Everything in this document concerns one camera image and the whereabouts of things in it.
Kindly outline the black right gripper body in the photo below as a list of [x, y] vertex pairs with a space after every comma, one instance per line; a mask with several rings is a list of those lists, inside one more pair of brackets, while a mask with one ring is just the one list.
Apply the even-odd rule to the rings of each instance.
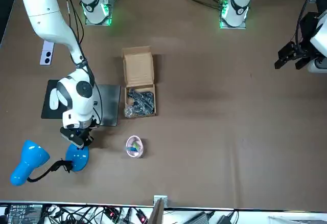
[[89, 133], [93, 130], [96, 129], [97, 127], [88, 127], [88, 128], [60, 128], [60, 133], [63, 136], [66, 136], [68, 139], [71, 139], [71, 135], [74, 135], [74, 137], [81, 137], [81, 138], [86, 138], [89, 136]]

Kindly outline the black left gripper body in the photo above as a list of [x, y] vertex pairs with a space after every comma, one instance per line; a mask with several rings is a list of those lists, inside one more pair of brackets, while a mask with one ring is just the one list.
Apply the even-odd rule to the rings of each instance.
[[299, 22], [299, 29], [296, 32], [297, 58], [313, 57], [319, 55], [318, 50], [310, 42], [318, 24], [320, 14], [308, 12]]

